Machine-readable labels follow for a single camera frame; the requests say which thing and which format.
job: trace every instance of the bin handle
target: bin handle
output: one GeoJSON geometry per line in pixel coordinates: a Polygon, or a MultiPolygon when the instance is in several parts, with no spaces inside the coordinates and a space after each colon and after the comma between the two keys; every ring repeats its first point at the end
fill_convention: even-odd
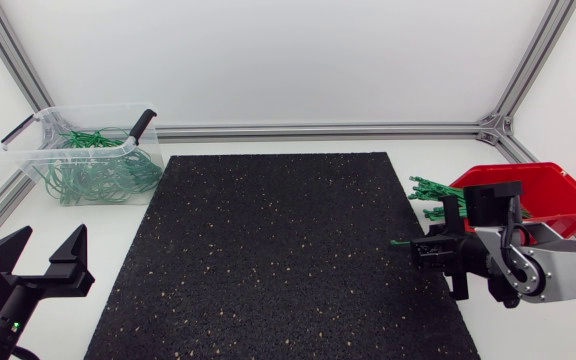
{"type": "Polygon", "coordinates": [[[6,135],[3,139],[1,139],[1,143],[4,145],[8,145],[12,140],[15,139],[17,135],[19,135],[21,130],[28,127],[30,121],[33,119],[34,116],[35,114],[31,114],[30,116],[28,116],[26,120],[22,121],[21,124],[17,125],[16,128],[14,128],[11,132],[8,133],[8,135],[6,135]]]}
{"type": "Polygon", "coordinates": [[[132,136],[135,138],[135,145],[139,145],[139,138],[141,137],[141,134],[144,133],[144,130],[146,130],[146,127],[150,123],[150,120],[152,120],[152,118],[155,116],[157,116],[156,112],[150,109],[146,109],[146,111],[144,111],[144,113],[141,114],[139,120],[137,120],[135,126],[132,127],[128,136],[132,136]]]}

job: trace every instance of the speckled mat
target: speckled mat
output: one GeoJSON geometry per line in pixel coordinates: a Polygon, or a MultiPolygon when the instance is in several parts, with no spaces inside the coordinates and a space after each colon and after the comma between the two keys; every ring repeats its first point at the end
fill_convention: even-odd
{"type": "Polygon", "coordinates": [[[478,359],[422,235],[385,153],[173,157],[86,358],[478,359]]]}

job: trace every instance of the white table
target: white table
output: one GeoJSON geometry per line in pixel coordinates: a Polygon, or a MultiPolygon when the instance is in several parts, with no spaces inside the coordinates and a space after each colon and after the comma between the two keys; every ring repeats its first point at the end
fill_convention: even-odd
{"type": "MultiPolygon", "coordinates": [[[[473,140],[371,140],[189,143],[162,145],[171,155],[336,153],[385,151],[406,193],[409,176],[449,184],[479,164],[506,163],[491,146],[473,140]]],[[[430,204],[413,201],[420,224],[430,204]]],[[[146,206],[61,207],[35,187],[0,229],[0,238],[31,225],[34,234],[15,273],[43,274],[48,258],[80,224],[88,227],[88,266],[96,278],[86,298],[39,303],[19,345],[42,359],[81,359],[88,348],[146,206]]],[[[459,302],[482,359],[576,359],[576,300],[508,310],[489,295],[485,279],[469,275],[470,299],[459,302]]]]}

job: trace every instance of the red bin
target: red bin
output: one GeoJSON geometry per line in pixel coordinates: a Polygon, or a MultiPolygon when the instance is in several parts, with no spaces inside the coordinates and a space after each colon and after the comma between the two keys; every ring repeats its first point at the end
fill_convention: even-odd
{"type": "Polygon", "coordinates": [[[524,221],[545,222],[564,238],[576,233],[576,181],[553,163],[475,166],[450,186],[521,181],[521,204],[532,217],[524,221]]]}

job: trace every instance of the bundle of green zip ties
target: bundle of green zip ties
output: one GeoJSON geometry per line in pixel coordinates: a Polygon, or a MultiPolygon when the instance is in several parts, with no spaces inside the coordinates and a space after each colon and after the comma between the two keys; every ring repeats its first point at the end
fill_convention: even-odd
{"type": "MultiPolygon", "coordinates": [[[[102,136],[101,132],[105,130],[109,129],[92,134],[78,131],[60,134],[66,139],[61,148],[102,148],[123,144],[122,140],[102,136]]],[[[134,194],[154,189],[163,172],[140,148],[120,157],[58,160],[47,166],[45,174],[34,168],[44,179],[46,191],[59,199],[62,205],[76,205],[82,201],[124,202],[134,194]]]]}
{"type": "MultiPolygon", "coordinates": [[[[464,218],[468,217],[463,189],[438,184],[418,176],[411,176],[410,180],[416,181],[419,185],[412,188],[415,190],[415,193],[409,195],[408,199],[441,201],[439,198],[442,196],[456,195],[457,203],[459,204],[459,216],[464,218]]],[[[530,212],[528,212],[528,210],[524,209],[523,207],[521,209],[521,213],[524,219],[531,217],[530,212]]],[[[424,216],[430,220],[441,220],[444,218],[444,208],[436,207],[432,210],[424,209],[424,216]]]]}

